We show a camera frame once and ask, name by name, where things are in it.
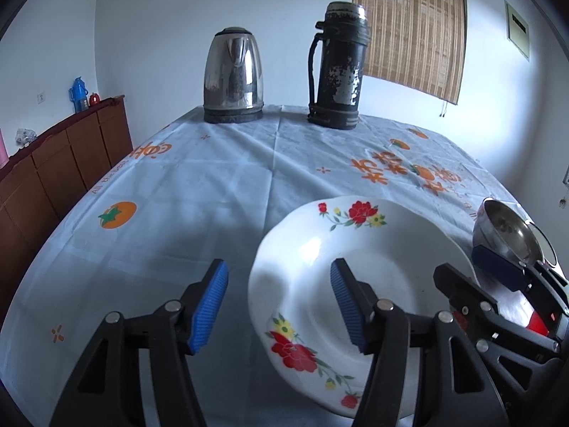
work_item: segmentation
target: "blue thermos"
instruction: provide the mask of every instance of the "blue thermos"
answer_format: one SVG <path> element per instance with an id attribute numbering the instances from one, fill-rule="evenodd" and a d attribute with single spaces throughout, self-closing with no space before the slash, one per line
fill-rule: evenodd
<path id="1" fill-rule="evenodd" d="M 89 109 L 88 93 L 85 82 L 81 80 L 81 77 L 76 78 L 73 87 L 69 89 L 69 99 L 75 105 L 75 113 Z"/>

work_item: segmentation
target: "pink bottle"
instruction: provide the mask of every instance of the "pink bottle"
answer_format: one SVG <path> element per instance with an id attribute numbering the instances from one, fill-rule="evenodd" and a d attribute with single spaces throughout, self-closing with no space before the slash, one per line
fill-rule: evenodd
<path id="1" fill-rule="evenodd" d="M 8 162 L 8 153 L 6 152 L 6 146 L 4 145 L 4 139 L 2 139 L 2 130 L 0 130 L 0 168 L 6 165 Z"/>

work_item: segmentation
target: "kettle base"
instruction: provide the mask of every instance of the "kettle base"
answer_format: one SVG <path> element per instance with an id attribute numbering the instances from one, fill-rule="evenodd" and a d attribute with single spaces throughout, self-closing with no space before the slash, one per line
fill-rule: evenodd
<path id="1" fill-rule="evenodd" d="M 256 112 L 248 114 L 232 114 L 232 115 L 214 115 L 204 111 L 204 122 L 207 123 L 247 123 L 254 122 L 263 117 L 263 110 L 260 109 Z"/>

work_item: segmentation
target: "table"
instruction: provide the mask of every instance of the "table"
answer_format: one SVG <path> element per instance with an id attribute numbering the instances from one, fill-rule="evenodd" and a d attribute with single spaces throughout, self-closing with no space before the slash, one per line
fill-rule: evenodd
<path id="1" fill-rule="evenodd" d="M 252 330 L 247 282 L 264 234 L 298 206 L 341 195 L 399 202 L 467 254 L 485 197 L 528 218 L 442 135 L 371 116 L 352 131 L 331 130 L 309 124 L 307 112 L 266 106 L 260 121 L 210 125 L 197 107 L 119 162 L 72 209 L 30 266 L 0 332 L 0 379 L 30 422 L 48 426 L 109 311 L 152 312 L 223 258 L 227 295 L 209 344 L 188 358 L 209 425 L 351 425 L 286 385 Z M 519 292 L 486 286 L 504 316 L 527 325 L 532 308 Z M 159 425 L 147 353 L 141 379 L 147 424 Z"/>

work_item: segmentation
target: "white plate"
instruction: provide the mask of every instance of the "white plate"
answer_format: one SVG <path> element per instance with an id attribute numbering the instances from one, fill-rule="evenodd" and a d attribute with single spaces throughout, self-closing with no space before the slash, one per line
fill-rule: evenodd
<path id="1" fill-rule="evenodd" d="M 468 257 L 435 224 L 382 199 L 344 196 L 290 213 L 263 239 L 249 279 L 249 313 L 279 374 L 330 411 L 354 417 L 372 356 L 352 345 L 330 284 L 348 262 L 379 298 L 411 313 L 448 310 L 432 279 L 450 263 L 478 284 Z M 413 413 L 419 352 L 409 354 L 401 417 Z"/>

